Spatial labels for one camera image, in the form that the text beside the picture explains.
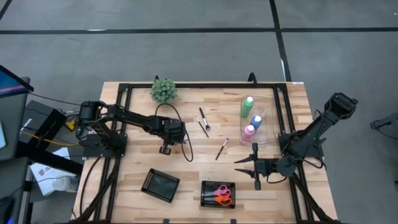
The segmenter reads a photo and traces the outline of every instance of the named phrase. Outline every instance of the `potted plant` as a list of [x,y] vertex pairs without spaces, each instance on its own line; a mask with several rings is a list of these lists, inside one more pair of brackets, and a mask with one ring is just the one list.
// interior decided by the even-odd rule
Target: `potted plant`
[[155,79],[150,95],[153,100],[159,103],[171,103],[177,97],[175,83],[168,78],[164,80]]

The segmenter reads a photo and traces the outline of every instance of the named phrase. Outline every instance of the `plastic bottle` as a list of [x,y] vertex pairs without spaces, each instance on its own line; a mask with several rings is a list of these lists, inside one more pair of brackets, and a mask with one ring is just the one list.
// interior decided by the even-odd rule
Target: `plastic bottle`
[[248,97],[246,97],[246,99],[244,99],[242,108],[241,108],[241,117],[242,118],[247,118],[247,116],[249,116],[249,112],[250,112],[251,108],[253,107],[253,105],[254,105],[253,97],[248,96]]
[[247,125],[244,127],[241,144],[248,143],[248,141],[250,141],[250,139],[254,136],[254,133],[256,133],[256,130],[254,129],[253,125]]
[[61,177],[53,180],[52,187],[59,191],[76,192],[79,180],[76,177]]
[[251,119],[251,122],[250,122],[250,124],[254,126],[254,129],[255,129],[256,131],[257,131],[257,129],[259,129],[259,126],[261,125],[261,123],[262,123],[262,119],[261,119],[260,116],[254,116],[254,117]]

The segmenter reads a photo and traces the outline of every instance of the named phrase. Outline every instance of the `scissors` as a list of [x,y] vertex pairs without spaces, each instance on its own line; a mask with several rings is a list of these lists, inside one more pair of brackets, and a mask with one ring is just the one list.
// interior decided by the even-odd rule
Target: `scissors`
[[205,198],[205,200],[211,200],[211,201],[216,201],[218,203],[220,203],[220,205],[222,206],[228,206],[231,205],[232,200],[230,198],[226,198],[226,197],[215,197],[215,198]]
[[221,185],[214,192],[205,193],[203,196],[204,197],[219,196],[222,198],[229,198],[230,195],[231,195],[230,189],[228,189],[226,185]]

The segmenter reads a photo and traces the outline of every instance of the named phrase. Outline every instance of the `paintbrush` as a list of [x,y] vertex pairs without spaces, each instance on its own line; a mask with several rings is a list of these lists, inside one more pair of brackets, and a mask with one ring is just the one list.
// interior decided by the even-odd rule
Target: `paintbrush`
[[199,111],[200,111],[201,117],[203,118],[203,122],[205,122],[206,130],[210,131],[211,128],[210,128],[210,125],[207,123],[207,120],[206,120],[205,114],[203,113],[203,110],[201,110],[201,108],[199,108]]
[[205,129],[204,129],[204,127],[201,125],[201,123],[200,123],[200,121],[199,121],[198,117],[196,116],[195,118],[197,119],[197,121],[198,121],[198,123],[199,123],[200,127],[202,128],[202,130],[205,132],[206,136],[207,136],[207,137],[209,137],[209,135],[207,135],[207,132],[206,132],[206,130],[205,130]]
[[220,154],[221,154],[221,152],[223,151],[223,149],[224,149],[224,147],[225,147],[225,145],[226,145],[227,142],[228,142],[228,138],[225,139],[225,142],[224,142],[223,146],[221,147],[220,151],[219,151],[218,154],[217,154],[216,160],[217,160],[218,157],[220,156]]

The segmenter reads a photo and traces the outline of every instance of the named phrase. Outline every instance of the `black metal frame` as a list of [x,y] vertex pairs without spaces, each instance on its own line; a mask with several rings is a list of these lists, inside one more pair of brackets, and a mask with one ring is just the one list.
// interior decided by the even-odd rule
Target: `black metal frame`
[[[134,88],[151,88],[151,86],[152,86],[151,83],[133,83],[133,84],[121,83],[121,84],[119,84],[118,96],[116,99],[116,103],[117,104],[121,103],[122,95],[123,95],[124,91],[126,91],[127,97],[126,97],[124,107],[129,108],[130,102],[131,102],[132,90]],[[256,76],[253,73],[250,73],[247,83],[176,83],[176,87],[177,88],[271,88],[274,92],[275,107],[277,110],[277,117],[278,117],[278,121],[279,121],[280,132],[286,133],[284,119],[283,119],[283,113],[282,113],[282,107],[280,105],[280,99],[279,99],[279,91],[281,91],[284,96],[284,103],[285,103],[285,107],[286,107],[286,111],[287,111],[290,132],[295,131],[293,114],[292,114],[292,110],[290,107],[289,94],[287,92],[286,83],[258,83]],[[111,128],[116,129],[116,122],[112,123]],[[126,124],[122,124],[121,132],[124,133],[125,130],[126,130]],[[119,171],[120,160],[121,160],[121,158],[115,159],[114,170],[116,170],[117,173]],[[99,185],[100,189],[102,189],[105,186],[105,183],[107,181],[109,162],[110,162],[110,158],[105,158],[102,176],[101,176],[101,182]],[[109,194],[108,207],[106,209],[106,220],[107,221],[110,221],[112,218],[113,205],[114,205],[115,194],[116,194],[117,173],[116,173],[116,178],[114,179],[114,181],[111,185],[111,191]],[[303,185],[307,189],[307,182],[305,181],[305,173],[304,173],[304,169],[302,166],[298,167],[298,174],[300,177],[300,181],[303,183]],[[296,221],[297,221],[297,223],[307,221],[307,220],[303,220],[302,216],[301,216],[299,197],[297,195],[297,189],[294,184],[294,181],[292,179],[289,179],[289,184],[290,184],[290,191],[292,194],[292,201],[293,201]],[[304,202],[305,202],[305,208],[307,211],[308,221],[312,222],[312,221],[314,221],[312,209],[306,200],[304,200]],[[100,220],[99,220],[100,213],[101,213],[101,202],[95,209],[94,219],[93,219],[94,222],[95,221],[100,222]]]
[[78,162],[57,156],[55,154],[52,154],[51,152],[43,150],[30,150],[32,148],[27,143],[22,141],[19,141],[17,146],[17,157],[26,156],[32,161],[45,164],[56,169],[64,170],[76,175],[81,175],[81,172],[83,171],[83,165]]

